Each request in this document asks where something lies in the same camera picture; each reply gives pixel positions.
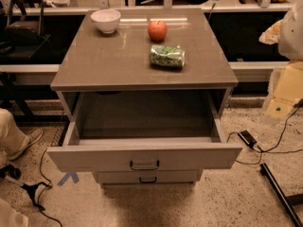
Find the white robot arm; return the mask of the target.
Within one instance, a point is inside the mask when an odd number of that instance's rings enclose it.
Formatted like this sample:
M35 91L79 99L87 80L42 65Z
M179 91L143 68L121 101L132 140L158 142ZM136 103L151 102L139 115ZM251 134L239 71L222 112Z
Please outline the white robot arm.
M283 69L272 72L263 104L267 116L283 119L303 99L303 3L295 3L259 40L278 44L278 53L290 60Z

